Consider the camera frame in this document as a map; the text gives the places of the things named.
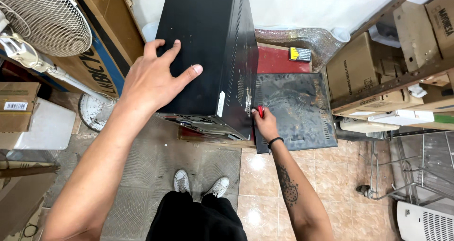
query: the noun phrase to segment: black computer case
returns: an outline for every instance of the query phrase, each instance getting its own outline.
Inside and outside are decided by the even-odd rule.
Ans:
[[[166,40],[158,57],[182,42],[174,77],[203,66],[157,115],[210,136],[250,139],[258,47],[249,0],[165,0],[156,39]]]

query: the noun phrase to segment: fingernail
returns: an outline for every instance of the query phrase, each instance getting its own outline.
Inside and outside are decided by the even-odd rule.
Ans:
[[[203,67],[201,67],[201,65],[194,65],[192,67],[194,68],[197,74],[201,74],[201,72],[203,71]]]

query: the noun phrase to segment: hand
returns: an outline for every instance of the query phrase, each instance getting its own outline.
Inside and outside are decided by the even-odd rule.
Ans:
[[[118,104],[126,105],[125,108],[139,109],[141,113],[151,117],[201,74],[203,67],[193,65],[178,77],[172,77],[170,64],[181,49],[181,41],[176,40],[173,48],[157,57],[156,49],[164,44],[164,40],[155,40],[145,45],[144,56],[136,60],[126,76]]]
[[[279,137],[277,133],[276,117],[270,112],[268,107],[264,107],[263,118],[256,109],[252,109],[255,123],[263,138],[270,142],[274,138]]]

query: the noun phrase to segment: white sneaker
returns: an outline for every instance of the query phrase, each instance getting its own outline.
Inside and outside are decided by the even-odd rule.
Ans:
[[[210,190],[204,194],[213,194],[215,197],[222,197],[224,196],[225,192],[227,191],[228,185],[229,185],[230,180],[228,179],[227,176],[219,178],[214,185],[210,188]]]
[[[173,178],[173,187],[175,188],[176,192],[191,192],[189,189],[189,178],[186,171],[180,169],[175,174],[175,178]]]

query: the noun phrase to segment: fan base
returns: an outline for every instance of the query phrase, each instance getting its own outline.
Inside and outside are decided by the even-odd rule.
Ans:
[[[100,132],[112,113],[117,101],[112,99],[112,103],[103,104],[98,99],[89,94],[82,94],[79,99],[79,116],[82,122],[91,130]]]

